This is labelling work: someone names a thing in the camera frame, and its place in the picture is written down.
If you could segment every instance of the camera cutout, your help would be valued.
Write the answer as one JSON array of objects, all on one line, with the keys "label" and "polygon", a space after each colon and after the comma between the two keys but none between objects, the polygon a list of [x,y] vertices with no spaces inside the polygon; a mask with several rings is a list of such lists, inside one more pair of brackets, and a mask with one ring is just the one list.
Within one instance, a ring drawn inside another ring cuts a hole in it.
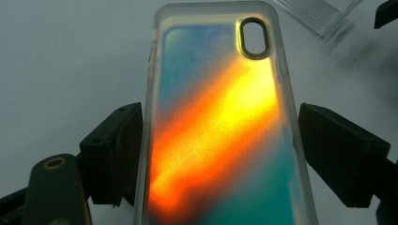
[{"label": "camera cutout", "polygon": [[257,18],[248,18],[240,24],[241,48],[247,56],[261,59],[269,49],[267,27]]}]

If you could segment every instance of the white surface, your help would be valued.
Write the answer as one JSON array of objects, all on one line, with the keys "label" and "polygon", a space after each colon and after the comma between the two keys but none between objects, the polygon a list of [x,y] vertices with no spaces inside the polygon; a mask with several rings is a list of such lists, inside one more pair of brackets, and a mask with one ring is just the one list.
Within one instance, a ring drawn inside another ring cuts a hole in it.
[{"label": "white surface", "polygon": [[[0,0],[0,197],[26,187],[31,168],[79,142],[119,106],[145,101],[153,16],[171,1]],[[327,107],[391,143],[398,158],[398,21],[374,30],[360,4],[324,40],[279,13],[301,102]],[[319,223],[376,224],[346,208],[310,169]],[[132,207],[91,205],[94,224],[131,224]]]}]

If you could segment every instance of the phone case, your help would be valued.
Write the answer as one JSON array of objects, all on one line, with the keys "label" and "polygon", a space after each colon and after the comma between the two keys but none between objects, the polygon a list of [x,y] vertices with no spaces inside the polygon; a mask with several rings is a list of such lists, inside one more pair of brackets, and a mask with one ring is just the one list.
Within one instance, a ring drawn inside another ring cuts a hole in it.
[{"label": "phone case", "polygon": [[[262,52],[247,50],[246,23],[263,28]],[[134,224],[316,223],[276,11],[263,2],[162,7]]]}]

